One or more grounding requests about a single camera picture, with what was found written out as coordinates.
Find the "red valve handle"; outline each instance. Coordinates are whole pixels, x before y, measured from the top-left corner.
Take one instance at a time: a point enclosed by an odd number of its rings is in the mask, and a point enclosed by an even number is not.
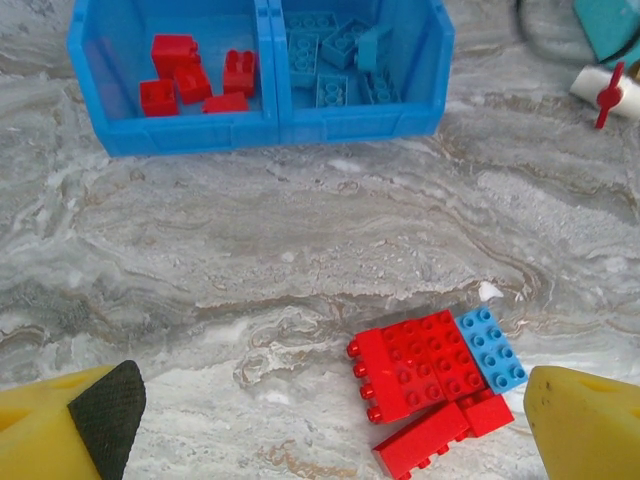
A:
[[[598,106],[600,106],[600,115],[598,115],[598,120],[596,120],[597,129],[604,128],[604,124],[609,116],[609,111],[622,100],[622,89],[618,84],[620,83],[623,73],[624,62],[618,62],[611,75],[609,86],[598,94],[597,102]]]

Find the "black cable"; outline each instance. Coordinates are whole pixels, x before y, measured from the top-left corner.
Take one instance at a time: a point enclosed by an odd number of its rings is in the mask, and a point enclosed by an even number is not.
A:
[[[574,65],[578,67],[584,67],[585,65],[593,63],[587,59],[567,57],[562,55],[561,53],[554,52],[541,46],[525,26],[524,0],[515,0],[513,12],[515,16],[516,33],[520,37],[520,40],[525,43],[529,47],[529,49],[538,57],[551,62],[561,63],[563,65]],[[608,57],[598,61],[597,64],[602,65],[624,57],[638,44],[638,42],[640,42],[640,23],[636,30],[633,32],[633,35],[631,35],[629,40],[622,46],[622,48],[620,48],[617,52],[609,55]]]

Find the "black rubber pad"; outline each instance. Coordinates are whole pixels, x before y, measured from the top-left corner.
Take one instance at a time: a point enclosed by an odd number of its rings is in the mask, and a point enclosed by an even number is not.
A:
[[[102,480],[122,480],[146,405],[138,365],[127,360],[69,403],[69,413]]]

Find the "gray marble surface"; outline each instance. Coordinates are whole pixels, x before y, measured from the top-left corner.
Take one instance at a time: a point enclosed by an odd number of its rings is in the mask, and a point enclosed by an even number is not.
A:
[[[71,1],[0,0],[0,388],[133,358],[128,480],[377,479],[397,426],[367,422],[348,340],[473,308],[482,282],[527,370],[640,383],[637,125],[594,132],[576,71],[527,54],[503,0],[446,3],[431,138],[110,160],[64,49]],[[588,56],[569,3],[532,24]],[[415,478],[545,478],[523,391],[515,423]]]

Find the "red lego brick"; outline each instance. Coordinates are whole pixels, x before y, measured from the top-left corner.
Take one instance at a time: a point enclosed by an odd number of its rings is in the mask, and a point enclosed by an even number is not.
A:
[[[486,388],[484,378],[449,310],[420,320],[429,358],[450,402]]]
[[[255,95],[256,55],[251,51],[229,50],[224,62],[222,83],[224,93],[242,92],[247,98]]]
[[[389,423],[486,388],[448,311],[359,333],[347,348],[359,357],[360,394],[369,419]]]
[[[513,414],[502,395],[495,395],[491,389],[458,400],[462,414],[469,422],[469,433],[482,437],[513,422]]]
[[[147,117],[178,115],[178,100],[173,81],[140,82],[140,105]]]
[[[426,468],[433,454],[444,455],[449,442],[462,441],[469,424],[455,403],[428,412],[373,449],[382,469],[395,480],[408,480],[411,470]]]
[[[202,113],[248,112],[249,102],[243,93],[230,93],[209,97],[204,101]]]
[[[174,80],[185,105],[202,102],[213,95],[207,73],[198,63],[176,67]]]
[[[151,59],[160,78],[173,79],[176,67],[200,63],[198,44],[191,35],[156,35]]]

